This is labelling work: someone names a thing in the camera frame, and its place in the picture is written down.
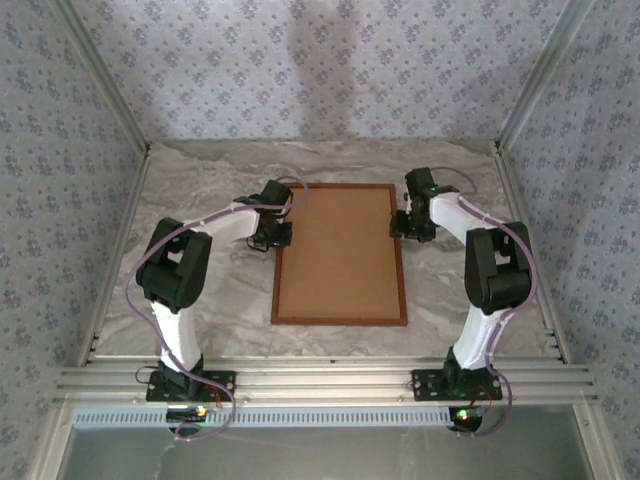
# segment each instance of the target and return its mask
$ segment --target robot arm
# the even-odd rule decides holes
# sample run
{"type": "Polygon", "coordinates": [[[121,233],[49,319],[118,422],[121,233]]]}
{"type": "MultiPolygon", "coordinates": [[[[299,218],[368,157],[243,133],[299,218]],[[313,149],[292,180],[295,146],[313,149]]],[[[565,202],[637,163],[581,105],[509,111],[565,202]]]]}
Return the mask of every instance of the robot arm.
{"type": "MultiPolygon", "coordinates": [[[[247,239],[251,248],[263,252],[270,247],[289,245],[291,223],[285,222],[284,217],[286,204],[292,197],[289,188],[270,180],[260,195],[238,198],[220,212],[240,205],[282,205],[280,212],[256,207],[221,216],[176,236],[138,270],[136,282],[143,288],[145,298],[151,301],[167,346],[186,370],[202,375],[203,357],[196,338],[192,305],[204,288],[211,248],[223,248],[240,239],[247,239]]],[[[147,250],[183,225],[172,218],[161,220],[147,250]]],[[[168,351],[161,354],[159,370],[185,398],[197,395],[201,384],[182,374],[168,351]]]]}
{"type": "MultiPolygon", "coordinates": [[[[405,178],[407,209],[393,216],[391,236],[423,243],[433,240],[436,227],[442,227],[466,248],[465,290],[471,305],[462,334],[449,350],[444,375],[452,393],[472,395],[478,379],[486,376],[485,351],[491,333],[505,310],[524,302],[529,294],[529,265],[512,238],[462,208],[460,193],[451,186],[438,186],[428,168],[413,170],[405,178]]],[[[522,223],[506,225],[528,245],[522,223]]]]}
{"type": "MultiPolygon", "coordinates": [[[[237,206],[231,203],[228,208],[237,206]]],[[[227,215],[202,227],[197,227],[192,232],[209,237],[209,251],[211,248],[219,249],[244,238],[255,235],[260,223],[260,214],[255,210],[242,210],[232,215],[227,215]]],[[[153,313],[158,321],[160,331],[173,354],[180,360],[187,370],[192,370],[200,361],[202,353],[196,340],[195,318],[193,307],[176,309],[171,308],[161,299],[151,302],[153,313]]],[[[171,370],[178,371],[178,367],[169,358],[166,351],[162,352],[161,362],[171,370]]]]}

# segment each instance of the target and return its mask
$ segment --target floral wallpaper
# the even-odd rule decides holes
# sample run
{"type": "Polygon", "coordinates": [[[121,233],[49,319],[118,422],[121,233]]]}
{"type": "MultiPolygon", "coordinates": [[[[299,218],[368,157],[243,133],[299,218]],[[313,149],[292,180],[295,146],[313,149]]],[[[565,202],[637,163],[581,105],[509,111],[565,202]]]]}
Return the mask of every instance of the floral wallpaper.
{"type": "Polygon", "coordinates": [[[148,141],[495,138],[565,0],[74,0],[148,141]]]}
{"type": "Polygon", "coordinates": [[[572,355],[640,479],[640,4],[599,0],[511,151],[572,355]]]}
{"type": "Polygon", "coordinates": [[[44,0],[0,2],[0,478],[75,363],[138,155],[44,0]]]}

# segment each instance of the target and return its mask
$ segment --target metal frame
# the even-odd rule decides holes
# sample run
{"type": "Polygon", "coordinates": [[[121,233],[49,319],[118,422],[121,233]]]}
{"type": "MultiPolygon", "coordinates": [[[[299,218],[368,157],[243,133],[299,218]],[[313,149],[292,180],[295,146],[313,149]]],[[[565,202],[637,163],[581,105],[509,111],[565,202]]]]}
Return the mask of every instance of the metal frame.
{"type": "MultiPolygon", "coordinates": [[[[509,168],[507,162],[505,162],[502,154],[500,154],[496,147],[494,147],[493,156],[500,173],[500,180],[504,188],[505,196],[507,197],[507,205],[511,211],[511,216],[514,220],[519,220],[525,224],[528,224],[528,218],[524,202],[520,198],[520,195],[516,191],[517,182],[515,177],[509,168]]],[[[530,235],[529,241],[531,243],[531,253],[536,260],[536,263],[540,265],[540,255],[538,250],[538,244],[536,238],[530,235]]],[[[567,345],[567,340],[562,331],[562,326],[558,320],[558,313],[555,309],[553,299],[551,296],[551,286],[544,269],[538,269],[538,295],[537,300],[542,310],[542,319],[548,329],[554,332],[554,336],[557,341],[558,350],[560,350],[561,358],[567,362],[571,362],[571,354],[567,345]]]]}
{"type": "Polygon", "coordinates": [[[98,50],[91,40],[91,35],[87,32],[78,12],[69,0],[49,0],[49,5],[67,31],[69,40],[78,51],[105,101],[111,107],[127,139],[139,154],[145,153],[147,144],[142,131],[120,90],[118,90],[109,69],[98,54],[98,50]]]}
{"type": "Polygon", "coordinates": [[[118,277],[118,270],[120,269],[120,261],[124,254],[124,247],[129,237],[129,230],[133,224],[133,218],[138,207],[138,201],[140,200],[140,194],[142,193],[142,187],[144,186],[148,171],[149,152],[147,151],[145,152],[142,162],[140,162],[131,191],[129,192],[124,214],[120,222],[120,228],[118,229],[115,243],[109,257],[109,263],[107,264],[107,271],[100,285],[100,291],[93,306],[91,317],[89,317],[87,331],[85,332],[84,340],[80,348],[80,355],[76,363],[78,366],[85,366],[89,361],[90,355],[95,351],[94,344],[98,340],[96,332],[101,330],[107,308],[109,307],[113,287],[118,277]]]}
{"type": "MultiPolygon", "coordinates": [[[[148,404],[146,387],[134,373],[142,365],[155,365],[157,357],[96,359],[83,368],[62,372],[30,478],[55,478],[62,467],[75,412],[101,408],[112,412],[157,413],[166,404],[148,404]]],[[[361,408],[395,412],[425,411],[461,406],[467,402],[416,403],[407,385],[410,371],[438,368],[438,358],[334,357],[334,358],[207,358],[207,368],[238,372],[238,405],[249,411],[263,409],[361,408]]],[[[620,479],[620,466],[611,439],[603,429],[596,389],[585,365],[567,365],[536,357],[496,361],[513,386],[514,405],[573,405],[595,478],[620,479]]]]}
{"type": "Polygon", "coordinates": [[[558,18],[544,50],[538,57],[516,104],[502,126],[498,141],[507,151],[527,122],[540,95],[578,33],[582,21],[595,0],[569,0],[558,18]]]}
{"type": "MultiPolygon", "coordinates": [[[[595,0],[569,0],[525,88],[511,110],[500,134],[500,152],[494,157],[515,219],[526,221],[526,209],[518,195],[513,174],[501,153],[508,151],[565,55],[580,24],[595,0]]],[[[104,320],[120,259],[149,168],[144,136],[119,92],[77,12],[68,0],[49,0],[69,38],[112,108],[131,145],[144,160],[129,194],[107,274],[90,318],[78,358],[82,368],[66,369],[56,391],[29,478],[55,478],[73,429],[77,408],[106,406],[112,409],[149,410],[145,388],[133,373],[141,365],[153,365],[156,357],[100,357],[94,344],[104,320]]],[[[532,250],[538,258],[535,239],[532,250]]],[[[549,282],[541,273],[538,301],[543,320],[557,341],[563,362],[551,357],[497,361],[498,369],[513,382],[516,405],[573,405],[585,449],[595,478],[622,480],[624,475],[604,421],[602,409],[586,366],[571,364],[567,341],[551,300],[549,282]]],[[[243,408],[362,407],[416,408],[406,384],[410,370],[439,368],[442,359],[425,358],[229,358],[207,359],[211,368],[239,372],[238,399],[243,408]]]]}

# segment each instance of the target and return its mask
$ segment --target metal rail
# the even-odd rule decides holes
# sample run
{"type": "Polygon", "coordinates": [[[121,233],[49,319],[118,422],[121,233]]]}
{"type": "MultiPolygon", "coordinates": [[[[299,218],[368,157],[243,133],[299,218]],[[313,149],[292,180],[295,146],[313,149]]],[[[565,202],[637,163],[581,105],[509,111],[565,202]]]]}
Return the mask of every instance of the metal rail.
{"type": "MultiPolygon", "coordinates": [[[[527,215],[527,210],[524,205],[524,202],[517,191],[517,181],[513,175],[512,169],[509,167],[508,162],[505,161],[502,154],[494,151],[494,158],[496,160],[496,165],[498,167],[498,172],[500,173],[500,179],[502,180],[502,185],[504,186],[505,196],[507,197],[507,203],[509,204],[509,208],[511,210],[511,214],[513,218],[516,220],[520,220],[525,224],[529,224],[529,219],[527,215]]],[[[530,235],[529,240],[531,243],[531,252],[540,265],[540,255],[538,249],[538,242],[535,236],[530,235]]],[[[540,309],[542,310],[542,318],[545,321],[545,325],[554,332],[554,337],[556,340],[556,348],[560,352],[561,358],[567,362],[571,363],[571,352],[569,351],[569,345],[567,343],[567,339],[564,336],[564,332],[562,330],[562,325],[559,320],[558,313],[556,311],[553,297],[551,295],[551,284],[549,283],[549,279],[547,278],[547,274],[543,268],[538,269],[538,280],[540,281],[538,287],[538,303],[540,305],[540,309]]]]}
{"type": "MultiPolygon", "coordinates": [[[[55,401],[67,405],[140,405],[146,387],[134,373],[157,359],[97,360],[62,372],[55,401]]],[[[227,358],[207,359],[211,370],[238,372],[236,399],[245,407],[344,407],[416,405],[408,384],[415,369],[437,369],[441,359],[425,358],[227,358]]],[[[554,359],[496,361],[519,405],[570,405],[597,402],[585,365],[554,359]]],[[[428,402],[460,406],[467,401],[428,402]]]]}
{"type": "Polygon", "coordinates": [[[138,201],[140,200],[140,194],[142,193],[142,187],[148,170],[149,155],[145,154],[145,157],[140,162],[140,167],[136,172],[131,191],[129,192],[120,227],[118,228],[115,243],[109,256],[107,271],[105,272],[100,286],[100,293],[93,306],[91,317],[88,319],[85,337],[77,360],[77,365],[81,367],[86,365],[89,361],[98,341],[98,333],[102,329],[102,323],[104,322],[104,317],[107,313],[107,309],[109,308],[109,302],[111,301],[111,295],[113,294],[113,286],[116,283],[118,270],[120,269],[120,261],[122,260],[127,238],[129,237],[129,230],[133,223],[133,218],[136,213],[136,208],[138,206],[138,201]]]}

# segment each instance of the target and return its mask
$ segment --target black mounting plate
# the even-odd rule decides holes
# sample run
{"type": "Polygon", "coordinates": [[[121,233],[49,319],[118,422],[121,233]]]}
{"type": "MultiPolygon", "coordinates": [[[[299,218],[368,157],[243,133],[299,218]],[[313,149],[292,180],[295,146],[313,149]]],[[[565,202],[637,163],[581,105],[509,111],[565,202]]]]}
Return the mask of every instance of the black mounting plate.
{"type": "MultiPolygon", "coordinates": [[[[487,392],[491,400],[502,400],[502,388],[500,380],[489,372],[479,373],[474,379],[477,385],[477,401],[488,400],[487,392]]],[[[452,393],[443,376],[442,370],[413,370],[409,382],[413,390],[413,399],[416,402],[435,402],[448,400],[473,400],[473,396],[461,397],[452,393]]]]}
{"type": "MultiPolygon", "coordinates": [[[[231,370],[218,370],[218,371],[204,371],[202,377],[221,383],[231,393],[235,393],[236,389],[236,372],[231,370]]],[[[231,402],[229,396],[223,391],[218,391],[220,400],[224,402],[231,402]]],[[[147,386],[147,402],[197,402],[197,403],[216,403],[216,392],[213,387],[203,385],[200,392],[195,398],[187,398],[184,391],[172,382],[168,382],[162,372],[153,372],[149,377],[149,384],[147,386]]]]}

